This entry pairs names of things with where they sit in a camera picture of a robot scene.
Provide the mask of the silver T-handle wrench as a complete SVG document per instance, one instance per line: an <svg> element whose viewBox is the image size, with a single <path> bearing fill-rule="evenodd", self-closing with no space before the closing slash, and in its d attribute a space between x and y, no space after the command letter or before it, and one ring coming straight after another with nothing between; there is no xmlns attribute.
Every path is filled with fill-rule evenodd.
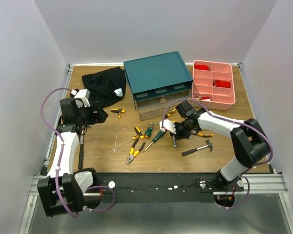
<svg viewBox="0 0 293 234"><path fill-rule="evenodd" d="M177 138L175 135L172 136L172 142L173 142L173 147L174 148L177 148L178 147L178 144L177 144Z"/></svg>

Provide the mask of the green screwdriver long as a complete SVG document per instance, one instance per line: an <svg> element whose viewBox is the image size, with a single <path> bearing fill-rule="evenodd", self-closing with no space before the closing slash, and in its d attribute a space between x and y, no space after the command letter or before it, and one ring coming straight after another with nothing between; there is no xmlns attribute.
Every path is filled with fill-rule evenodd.
<svg viewBox="0 0 293 234"><path fill-rule="evenodd" d="M157 133L157 135L152 139L151 143L144 149L144 152L147 151L149 149L149 147L155 143L156 141L158 141L163 135L165 134L165 132L163 131L159 131Z"/></svg>

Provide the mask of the green screwdriver short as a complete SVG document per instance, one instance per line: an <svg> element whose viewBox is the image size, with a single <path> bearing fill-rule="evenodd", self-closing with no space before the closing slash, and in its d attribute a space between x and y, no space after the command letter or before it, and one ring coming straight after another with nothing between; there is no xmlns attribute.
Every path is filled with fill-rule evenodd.
<svg viewBox="0 0 293 234"><path fill-rule="evenodd" d="M150 138L150 136L151 136L151 133L152 133L152 130L153 130L153 123L151 123L151 124L149 124L149 127L148 127L148 129L145 131L145 134L144 134L144 137L145 138Z"/></svg>

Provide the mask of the clear drawer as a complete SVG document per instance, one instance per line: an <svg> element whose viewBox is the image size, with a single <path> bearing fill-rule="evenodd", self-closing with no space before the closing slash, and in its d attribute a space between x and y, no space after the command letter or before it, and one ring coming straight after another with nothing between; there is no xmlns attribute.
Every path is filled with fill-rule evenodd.
<svg viewBox="0 0 293 234"><path fill-rule="evenodd" d="M181 98L188 98L190 91L191 89L187 89L177 93L159 95L158 97L145 100L138 100L137 97L135 97L134 106L135 110L139 113L140 121L162 116L164 110L171 102Z"/></svg>

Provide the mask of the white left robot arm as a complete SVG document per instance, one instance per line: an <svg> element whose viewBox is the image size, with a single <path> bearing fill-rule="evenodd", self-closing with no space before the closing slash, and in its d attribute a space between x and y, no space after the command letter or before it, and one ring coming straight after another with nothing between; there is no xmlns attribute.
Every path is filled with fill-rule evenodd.
<svg viewBox="0 0 293 234"><path fill-rule="evenodd" d="M60 107L62 115L56 128L53 164L46 178L38 181L37 189L48 217L65 213L77 217L84 206L84 193L96 191L99 184L93 168L73 172L75 152L83 128L105 122L108 114L98 101L86 105L80 97L62 99Z"/></svg>

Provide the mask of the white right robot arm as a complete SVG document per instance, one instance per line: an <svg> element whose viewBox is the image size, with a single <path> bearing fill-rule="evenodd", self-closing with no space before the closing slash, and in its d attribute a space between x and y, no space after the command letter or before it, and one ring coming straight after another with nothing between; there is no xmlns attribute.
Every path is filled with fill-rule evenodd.
<svg viewBox="0 0 293 234"><path fill-rule="evenodd" d="M187 138L193 129L209 130L231 139L234 157L211 181L213 188L226 191L233 181L256 165L268 163L273 156L272 144L256 119L246 121L218 115L205 106L195 110L190 100L180 99L176 110L182 122L165 119L161 128L172 135Z"/></svg>

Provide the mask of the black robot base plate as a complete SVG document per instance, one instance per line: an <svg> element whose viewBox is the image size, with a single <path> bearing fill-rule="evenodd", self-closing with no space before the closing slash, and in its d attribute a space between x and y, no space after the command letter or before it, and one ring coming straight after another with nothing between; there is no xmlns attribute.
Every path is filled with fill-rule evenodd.
<svg viewBox="0 0 293 234"><path fill-rule="evenodd" d="M89 189L86 204L214 202L216 195L244 192L241 177L223 185L214 173L98 173L103 188Z"/></svg>

